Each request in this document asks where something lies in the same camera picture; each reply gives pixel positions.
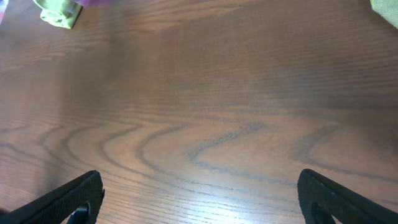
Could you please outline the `purple cloth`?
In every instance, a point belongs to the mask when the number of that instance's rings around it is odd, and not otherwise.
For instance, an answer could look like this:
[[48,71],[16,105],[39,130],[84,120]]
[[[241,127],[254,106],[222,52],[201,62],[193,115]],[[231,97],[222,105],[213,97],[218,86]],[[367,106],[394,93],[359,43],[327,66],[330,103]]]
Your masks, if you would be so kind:
[[74,0],[74,1],[83,7],[97,6],[109,2],[109,0]]

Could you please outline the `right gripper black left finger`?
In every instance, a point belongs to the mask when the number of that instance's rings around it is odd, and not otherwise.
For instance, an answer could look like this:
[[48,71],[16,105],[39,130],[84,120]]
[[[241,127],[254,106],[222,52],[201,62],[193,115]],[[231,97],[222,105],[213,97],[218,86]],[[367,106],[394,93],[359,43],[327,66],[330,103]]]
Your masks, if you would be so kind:
[[36,200],[1,216],[1,223],[95,224],[104,199],[100,173],[91,170]]

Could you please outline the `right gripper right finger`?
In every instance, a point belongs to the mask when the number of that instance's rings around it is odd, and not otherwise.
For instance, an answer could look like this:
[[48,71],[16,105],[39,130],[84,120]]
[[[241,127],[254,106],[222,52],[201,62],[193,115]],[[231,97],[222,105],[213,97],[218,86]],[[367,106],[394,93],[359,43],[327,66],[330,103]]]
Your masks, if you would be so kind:
[[395,224],[397,213],[311,169],[301,171],[298,200],[306,224]]

